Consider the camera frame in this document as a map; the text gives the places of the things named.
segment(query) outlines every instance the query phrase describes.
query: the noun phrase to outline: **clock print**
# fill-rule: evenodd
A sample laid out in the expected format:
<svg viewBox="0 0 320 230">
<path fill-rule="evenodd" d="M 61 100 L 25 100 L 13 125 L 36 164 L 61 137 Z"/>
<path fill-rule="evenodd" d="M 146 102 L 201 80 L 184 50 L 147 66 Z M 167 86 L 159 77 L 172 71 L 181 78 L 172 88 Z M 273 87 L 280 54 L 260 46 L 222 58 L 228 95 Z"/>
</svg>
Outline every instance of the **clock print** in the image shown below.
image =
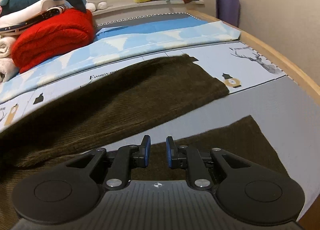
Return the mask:
<svg viewBox="0 0 320 230">
<path fill-rule="evenodd" d="M 231 77 L 229 74 L 222 74 L 224 78 L 224 84 L 228 87 L 238 88 L 241 87 L 241 81 L 237 78 Z"/>
<path fill-rule="evenodd" d="M 12 122 L 12 120 L 13 120 L 13 118 L 14 118 L 17 110 L 18 110 L 18 107 L 19 107 L 19 105 L 16 104 L 15 106 L 13 106 L 13 107 L 10 109 L 10 112 L 9 112 L 9 114 L 8 114 L 7 120 L 5 121 L 4 125 L 10 125 L 10 124 L 11 124 L 11 122 Z"/>
</svg>

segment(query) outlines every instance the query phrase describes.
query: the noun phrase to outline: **folded blanket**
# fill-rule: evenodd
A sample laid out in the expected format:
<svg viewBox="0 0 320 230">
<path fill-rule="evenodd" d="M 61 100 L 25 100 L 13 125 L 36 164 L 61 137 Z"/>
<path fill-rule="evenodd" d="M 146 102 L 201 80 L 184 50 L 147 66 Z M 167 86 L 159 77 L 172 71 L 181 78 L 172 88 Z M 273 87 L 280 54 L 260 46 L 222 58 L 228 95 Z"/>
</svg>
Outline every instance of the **folded blanket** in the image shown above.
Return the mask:
<svg viewBox="0 0 320 230">
<path fill-rule="evenodd" d="M 0 59 L 0 82 L 6 82 L 13 78 L 19 69 L 13 63 L 11 58 L 1 58 Z"/>
<path fill-rule="evenodd" d="M 64 0 L 40 0 L 25 9 L 0 17 L 0 28 L 20 24 L 62 4 L 65 4 Z"/>
<path fill-rule="evenodd" d="M 0 39 L 0 58 L 8 57 L 11 53 L 13 44 L 17 38 L 15 36 L 5 36 Z"/>
<path fill-rule="evenodd" d="M 22 34 L 30 26 L 35 25 L 37 23 L 40 23 L 40 22 L 42 22 L 46 19 L 49 19 L 51 17 L 54 17 L 56 15 L 62 14 L 68 8 L 69 7 L 67 5 L 59 5 L 59 6 L 50 8 L 46 12 L 38 14 L 37 16 L 35 16 L 31 19 L 28 19 L 27 21 L 18 23 L 16 25 L 10 25 L 7 27 L 0 28 L 0 35 L 1 36 L 8 36 L 8 35 Z"/>
<path fill-rule="evenodd" d="M 51 57 L 86 46 L 93 38 L 91 12 L 68 9 L 22 33 L 12 47 L 11 57 L 23 73 Z"/>
</svg>

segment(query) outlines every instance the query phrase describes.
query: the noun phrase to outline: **circular mount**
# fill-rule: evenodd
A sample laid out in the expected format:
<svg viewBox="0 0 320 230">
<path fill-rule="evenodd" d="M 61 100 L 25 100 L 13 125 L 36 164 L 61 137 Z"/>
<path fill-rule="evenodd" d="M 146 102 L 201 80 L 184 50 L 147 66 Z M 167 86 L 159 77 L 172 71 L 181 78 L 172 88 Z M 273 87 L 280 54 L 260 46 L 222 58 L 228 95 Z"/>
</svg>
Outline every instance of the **circular mount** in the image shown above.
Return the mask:
<svg viewBox="0 0 320 230">
<path fill-rule="evenodd" d="M 38 224 L 61 224 L 87 214 L 98 202 L 97 184 L 81 169 L 40 172 L 20 181 L 12 192 L 17 213 Z"/>
<path fill-rule="evenodd" d="M 216 191 L 221 207 L 238 220 L 254 225 L 277 225 L 295 220 L 303 205 L 302 188 L 289 177 L 265 169 L 251 174 L 235 169 Z"/>
</svg>

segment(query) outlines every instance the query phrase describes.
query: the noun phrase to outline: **purple folder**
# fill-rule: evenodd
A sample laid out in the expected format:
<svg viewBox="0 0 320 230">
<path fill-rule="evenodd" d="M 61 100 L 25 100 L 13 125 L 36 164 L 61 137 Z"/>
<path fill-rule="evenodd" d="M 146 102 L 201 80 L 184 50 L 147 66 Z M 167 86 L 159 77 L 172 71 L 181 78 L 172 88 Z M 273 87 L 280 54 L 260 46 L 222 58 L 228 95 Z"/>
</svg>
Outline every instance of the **purple folder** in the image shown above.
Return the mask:
<svg viewBox="0 0 320 230">
<path fill-rule="evenodd" d="M 239 27 L 240 1 L 216 0 L 217 18 L 235 27 Z"/>
</svg>

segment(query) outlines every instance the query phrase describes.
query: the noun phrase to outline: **white blanket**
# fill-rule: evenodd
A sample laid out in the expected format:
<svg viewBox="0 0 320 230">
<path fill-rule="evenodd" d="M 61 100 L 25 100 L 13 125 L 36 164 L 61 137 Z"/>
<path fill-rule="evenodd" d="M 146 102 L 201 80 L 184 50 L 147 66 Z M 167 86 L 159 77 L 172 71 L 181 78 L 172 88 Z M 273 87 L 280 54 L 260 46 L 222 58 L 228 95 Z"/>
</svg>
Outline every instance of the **white blanket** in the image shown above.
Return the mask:
<svg viewBox="0 0 320 230">
<path fill-rule="evenodd" d="M 17 75 L 19 69 L 11 58 L 0 59 L 0 82 L 6 82 Z"/>
<path fill-rule="evenodd" d="M 15 36 L 5 36 L 0 39 L 0 58 L 8 57 L 11 53 L 11 47 L 17 38 Z"/>
</svg>

